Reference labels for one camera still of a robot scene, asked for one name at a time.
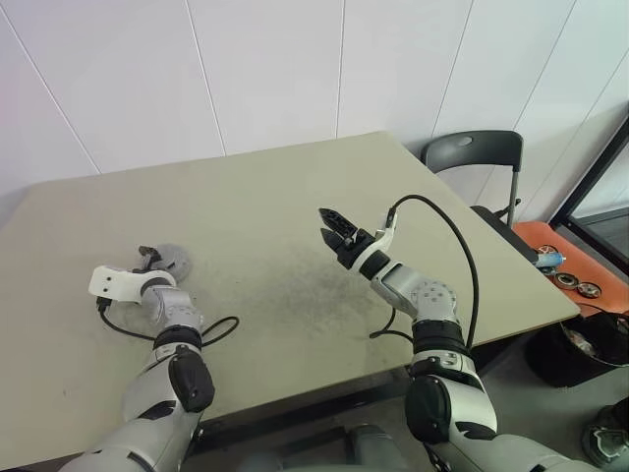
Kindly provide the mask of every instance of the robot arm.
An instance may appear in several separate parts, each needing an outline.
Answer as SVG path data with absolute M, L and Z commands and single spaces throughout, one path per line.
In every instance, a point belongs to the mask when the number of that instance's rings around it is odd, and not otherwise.
M 200 355 L 202 316 L 176 286 L 175 278 L 185 276 L 177 269 L 186 264 L 177 259 L 168 271 L 154 269 L 153 263 L 139 271 L 106 266 L 94 271 L 89 291 L 101 304 L 112 299 L 140 303 L 159 334 L 124 395 L 125 423 L 62 472 L 179 470 L 200 416 L 213 400 L 214 385 Z
M 444 283 L 385 254 L 395 214 L 371 236 L 334 210 L 319 213 L 330 228 L 321 229 L 323 240 L 338 262 L 363 275 L 380 297 L 413 320 L 413 381 L 405 401 L 406 419 L 437 471 L 598 470 L 531 440 L 497 435 L 495 411 L 463 341 L 456 295 Z

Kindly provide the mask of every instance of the gray table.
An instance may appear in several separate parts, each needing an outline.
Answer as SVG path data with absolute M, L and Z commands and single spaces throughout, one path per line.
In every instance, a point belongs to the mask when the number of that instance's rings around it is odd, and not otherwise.
M 195 266 L 182 286 L 206 318 L 241 318 L 204 351 L 217 387 L 204 419 L 408 363 L 403 339 L 368 340 L 389 308 L 323 245 L 317 209 L 374 230 L 409 193 L 433 199 L 470 245 L 477 343 L 578 313 L 384 133 L 31 188 L 0 232 L 0 468 L 81 451 L 121 422 L 121 395 L 150 344 L 104 326 L 86 288 L 95 266 L 135 266 L 139 244 L 185 246 Z M 389 254 L 452 286 L 467 325 L 469 270 L 438 216 L 405 204 Z M 117 306 L 111 318 L 141 328 L 139 314 Z M 394 327 L 408 331 L 410 320 Z

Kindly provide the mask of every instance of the orange surface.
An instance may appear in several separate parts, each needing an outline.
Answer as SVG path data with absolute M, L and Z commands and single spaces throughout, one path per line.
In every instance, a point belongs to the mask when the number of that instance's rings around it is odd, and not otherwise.
M 534 249 L 544 244 L 557 248 L 557 251 L 566 258 L 558 271 L 572 273 L 579 281 L 592 282 L 600 287 L 602 293 L 596 299 L 583 297 L 577 290 L 561 289 L 573 302 L 595 305 L 612 313 L 625 313 L 629 310 L 629 285 L 574 244 L 555 233 L 546 223 L 541 221 L 516 223 L 513 225 L 513 230 Z M 580 306 L 584 316 L 598 311 L 584 305 Z

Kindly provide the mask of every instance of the black trash bin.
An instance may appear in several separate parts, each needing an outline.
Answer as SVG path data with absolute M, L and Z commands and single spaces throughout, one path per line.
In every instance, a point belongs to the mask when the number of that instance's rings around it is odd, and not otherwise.
M 547 326 L 529 340 L 525 357 L 533 372 L 552 386 L 582 384 L 627 367 L 627 317 L 598 313 Z

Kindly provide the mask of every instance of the chair backrest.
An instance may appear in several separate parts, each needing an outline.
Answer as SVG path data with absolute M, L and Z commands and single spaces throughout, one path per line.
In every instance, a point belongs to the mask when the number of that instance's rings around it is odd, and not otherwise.
M 437 173 L 472 164 L 509 165 L 520 172 L 522 137 L 515 131 L 467 131 L 432 140 L 422 148 L 420 161 Z

